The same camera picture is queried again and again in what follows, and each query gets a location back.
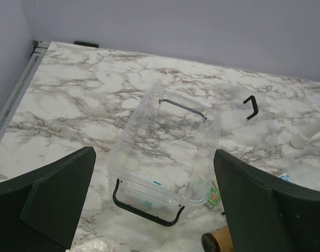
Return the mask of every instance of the white marble surface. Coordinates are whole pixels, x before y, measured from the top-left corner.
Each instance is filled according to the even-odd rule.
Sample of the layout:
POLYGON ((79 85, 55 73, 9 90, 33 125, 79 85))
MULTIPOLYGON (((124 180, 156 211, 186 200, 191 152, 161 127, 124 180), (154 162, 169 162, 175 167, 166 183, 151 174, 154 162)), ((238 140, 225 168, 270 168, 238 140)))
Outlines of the white marble surface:
MULTIPOLYGON (((245 86, 266 96, 278 134, 273 147, 221 138, 223 148, 280 175, 293 134, 320 117, 320 83, 123 51, 51 43, 0 143, 0 182, 51 163, 83 146, 97 152, 95 171, 72 252, 202 251, 205 232, 225 224, 221 204, 203 206, 167 228, 116 207, 106 160, 145 91, 161 84, 205 106, 245 86)), ((320 148, 320 140, 310 146, 320 148)))

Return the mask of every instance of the marble tabletop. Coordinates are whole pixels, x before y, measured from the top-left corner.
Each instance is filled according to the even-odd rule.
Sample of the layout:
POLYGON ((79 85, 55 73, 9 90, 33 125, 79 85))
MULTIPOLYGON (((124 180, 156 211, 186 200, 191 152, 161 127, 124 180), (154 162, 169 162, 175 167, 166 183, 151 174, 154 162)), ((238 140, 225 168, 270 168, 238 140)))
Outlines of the marble tabletop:
MULTIPOLYGON (((226 224, 221 204, 168 228, 112 202, 108 152, 154 85, 215 109, 229 87, 264 94, 277 144, 257 148, 221 137, 219 148, 274 175, 283 173, 282 157, 298 152, 290 138, 320 117, 320 82, 52 42, 0 142, 0 182, 93 146, 95 171, 71 252, 202 251, 202 234, 226 224)), ((320 149, 320 140, 310 146, 320 149)))

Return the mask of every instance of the white cylinder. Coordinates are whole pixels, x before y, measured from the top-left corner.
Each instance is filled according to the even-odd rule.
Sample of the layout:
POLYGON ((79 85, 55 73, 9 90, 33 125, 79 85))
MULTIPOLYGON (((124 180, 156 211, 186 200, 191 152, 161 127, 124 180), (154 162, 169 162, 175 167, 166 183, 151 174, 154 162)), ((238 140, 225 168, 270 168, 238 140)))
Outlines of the white cylinder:
POLYGON ((320 119, 311 124, 307 129, 295 135, 291 139, 291 145, 295 148, 302 148, 311 141, 311 138, 320 132, 320 119))

